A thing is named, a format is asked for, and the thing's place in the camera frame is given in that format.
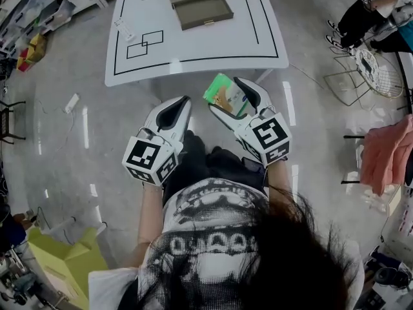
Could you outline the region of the person's left forearm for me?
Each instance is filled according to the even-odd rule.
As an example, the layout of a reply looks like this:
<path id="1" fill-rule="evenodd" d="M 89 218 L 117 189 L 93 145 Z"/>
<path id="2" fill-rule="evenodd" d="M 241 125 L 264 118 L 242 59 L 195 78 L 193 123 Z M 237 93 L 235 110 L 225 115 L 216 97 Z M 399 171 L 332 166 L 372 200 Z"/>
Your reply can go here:
<path id="1" fill-rule="evenodd" d="M 137 266 L 142 265 L 146 251 L 163 230 L 163 190 L 145 184 L 137 239 Z"/>

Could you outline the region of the person's right forearm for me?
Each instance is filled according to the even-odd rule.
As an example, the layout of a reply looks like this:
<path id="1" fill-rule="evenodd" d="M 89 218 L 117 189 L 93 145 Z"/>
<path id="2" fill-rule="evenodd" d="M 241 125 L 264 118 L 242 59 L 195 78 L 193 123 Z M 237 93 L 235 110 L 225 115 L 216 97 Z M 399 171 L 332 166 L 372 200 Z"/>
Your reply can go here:
<path id="1" fill-rule="evenodd" d="M 296 201 L 291 189 L 285 161 L 279 160 L 268 166 L 269 202 L 289 214 L 296 212 Z"/>

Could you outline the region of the green and white small packet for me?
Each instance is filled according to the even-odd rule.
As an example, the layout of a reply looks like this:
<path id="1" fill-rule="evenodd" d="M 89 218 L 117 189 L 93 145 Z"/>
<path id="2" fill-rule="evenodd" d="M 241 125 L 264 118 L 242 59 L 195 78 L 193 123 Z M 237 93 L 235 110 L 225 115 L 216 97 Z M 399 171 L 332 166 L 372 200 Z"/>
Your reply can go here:
<path id="1" fill-rule="evenodd" d="M 234 116 L 242 115 L 248 99 L 244 92 L 228 76 L 218 73 L 211 82 L 203 99 L 208 103 L 218 105 Z"/>

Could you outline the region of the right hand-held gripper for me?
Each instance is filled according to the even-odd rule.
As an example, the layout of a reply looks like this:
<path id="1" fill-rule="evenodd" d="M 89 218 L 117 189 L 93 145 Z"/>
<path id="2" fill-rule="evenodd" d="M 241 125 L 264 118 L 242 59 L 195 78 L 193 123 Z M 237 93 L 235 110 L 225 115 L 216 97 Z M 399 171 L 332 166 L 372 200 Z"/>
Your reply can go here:
<path id="1" fill-rule="evenodd" d="M 234 116 L 211 103 L 208 104 L 209 110 L 226 128 L 237 132 L 243 148 L 265 168 L 286 160 L 292 135 L 282 114 L 274 112 L 268 92 L 249 79 L 234 77 L 234 82 L 255 112 L 244 108 L 240 116 Z"/>

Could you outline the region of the white remote control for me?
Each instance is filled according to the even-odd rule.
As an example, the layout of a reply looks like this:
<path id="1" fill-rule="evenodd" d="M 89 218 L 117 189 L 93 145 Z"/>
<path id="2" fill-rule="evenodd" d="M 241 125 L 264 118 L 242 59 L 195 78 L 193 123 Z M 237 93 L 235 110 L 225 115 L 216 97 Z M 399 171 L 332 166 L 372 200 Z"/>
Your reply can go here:
<path id="1" fill-rule="evenodd" d="M 129 29 L 128 25 L 121 17 L 114 21 L 114 26 L 126 42 L 129 42 L 135 38 L 135 34 L 131 31 L 131 29 Z"/>

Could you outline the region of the person's black trousers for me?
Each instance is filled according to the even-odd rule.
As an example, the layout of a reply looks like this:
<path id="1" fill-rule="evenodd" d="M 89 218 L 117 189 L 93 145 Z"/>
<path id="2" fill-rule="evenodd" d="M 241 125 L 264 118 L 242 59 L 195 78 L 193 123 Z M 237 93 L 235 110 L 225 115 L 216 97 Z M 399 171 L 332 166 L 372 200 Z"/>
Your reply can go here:
<path id="1" fill-rule="evenodd" d="M 249 170 L 238 156 L 221 147 L 206 152 L 205 144 L 191 130 L 185 132 L 184 154 L 180 164 L 167 178 L 163 203 L 175 193 L 207 178 L 223 178 L 263 191 L 262 174 Z"/>

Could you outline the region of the small black table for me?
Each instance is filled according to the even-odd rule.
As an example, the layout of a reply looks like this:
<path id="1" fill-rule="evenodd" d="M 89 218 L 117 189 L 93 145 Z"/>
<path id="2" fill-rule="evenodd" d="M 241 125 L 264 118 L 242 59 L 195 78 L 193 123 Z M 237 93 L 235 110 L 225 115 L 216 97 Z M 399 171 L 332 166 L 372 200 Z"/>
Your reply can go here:
<path id="1" fill-rule="evenodd" d="M 25 105 L 26 101 L 17 101 L 15 103 L 5 103 L 0 100 L 0 106 L 3 108 L 0 109 L 0 141 L 13 145 L 13 140 L 25 140 L 25 137 L 18 136 L 12 133 L 14 129 L 14 122 L 12 121 L 12 114 L 14 110 L 12 109 L 17 105 Z"/>

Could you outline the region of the pink cloth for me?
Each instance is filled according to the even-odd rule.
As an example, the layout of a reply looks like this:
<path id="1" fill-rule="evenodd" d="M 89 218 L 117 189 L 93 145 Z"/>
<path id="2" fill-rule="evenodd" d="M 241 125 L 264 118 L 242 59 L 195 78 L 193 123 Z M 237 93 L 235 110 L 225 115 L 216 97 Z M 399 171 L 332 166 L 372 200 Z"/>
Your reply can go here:
<path id="1" fill-rule="evenodd" d="M 370 129 L 364 138 L 360 183 L 381 196 L 387 185 L 401 185 L 413 151 L 413 114 L 394 125 Z"/>

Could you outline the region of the white power strip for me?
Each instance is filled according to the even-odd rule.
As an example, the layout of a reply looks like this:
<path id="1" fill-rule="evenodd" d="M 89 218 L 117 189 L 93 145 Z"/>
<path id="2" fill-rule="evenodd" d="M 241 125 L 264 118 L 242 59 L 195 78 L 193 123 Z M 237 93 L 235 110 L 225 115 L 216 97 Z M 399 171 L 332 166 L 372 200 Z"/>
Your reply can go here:
<path id="1" fill-rule="evenodd" d="M 66 106 L 65 106 L 65 112 L 66 112 L 67 114 L 72 113 L 74 107 L 77 105 L 77 103 L 78 103 L 79 100 L 80 100 L 79 95 L 75 93 L 75 94 L 70 98 L 69 102 L 66 104 Z"/>

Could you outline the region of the yellow-green cardboard box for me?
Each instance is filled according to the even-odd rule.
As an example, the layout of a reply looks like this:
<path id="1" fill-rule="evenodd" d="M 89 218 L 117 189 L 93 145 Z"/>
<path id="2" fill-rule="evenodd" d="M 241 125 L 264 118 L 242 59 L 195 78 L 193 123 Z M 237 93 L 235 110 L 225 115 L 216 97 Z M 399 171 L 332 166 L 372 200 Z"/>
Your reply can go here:
<path id="1" fill-rule="evenodd" d="M 89 227 L 82 238 L 69 245 L 37 227 L 28 233 L 29 248 L 48 281 L 80 310 L 89 310 L 88 275 L 108 270 L 97 236 L 98 229 Z"/>

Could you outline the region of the person's white printed t-shirt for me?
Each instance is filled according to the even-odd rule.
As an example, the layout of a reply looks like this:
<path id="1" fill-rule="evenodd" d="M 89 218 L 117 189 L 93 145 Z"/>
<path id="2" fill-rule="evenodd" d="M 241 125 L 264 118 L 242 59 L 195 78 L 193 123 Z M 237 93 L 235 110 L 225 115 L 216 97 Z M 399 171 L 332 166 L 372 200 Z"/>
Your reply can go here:
<path id="1" fill-rule="evenodd" d="M 304 198 L 207 178 L 167 201 L 139 267 L 89 274 L 89 310 L 353 310 L 364 277 Z"/>

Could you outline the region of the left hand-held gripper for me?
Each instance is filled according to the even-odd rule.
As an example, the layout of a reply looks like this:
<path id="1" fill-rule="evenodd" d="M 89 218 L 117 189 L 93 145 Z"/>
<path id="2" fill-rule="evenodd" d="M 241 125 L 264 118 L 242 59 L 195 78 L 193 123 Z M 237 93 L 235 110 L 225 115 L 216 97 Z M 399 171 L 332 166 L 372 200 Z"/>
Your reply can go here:
<path id="1" fill-rule="evenodd" d="M 143 183 L 163 186 L 178 166 L 182 138 L 188 127 L 192 103 L 189 97 L 176 97 L 153 108 L 137 136 L 129 139 L 122 165 Z"/>

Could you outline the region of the white low table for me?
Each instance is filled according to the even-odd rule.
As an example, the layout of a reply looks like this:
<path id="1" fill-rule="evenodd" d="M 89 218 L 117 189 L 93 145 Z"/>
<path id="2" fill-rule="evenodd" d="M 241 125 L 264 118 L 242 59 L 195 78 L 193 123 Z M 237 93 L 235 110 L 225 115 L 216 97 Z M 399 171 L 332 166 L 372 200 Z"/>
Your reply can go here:
<path id="1" fill-rule="evenodd" d="M 170 0 L 116 0 L 105 85 L 189 72 L 277 69 L 289 65 L 270 0 L 226 0 L 232 19 L 182 30 Z M 114 26 L 122 18 L 135 38 Z"/>

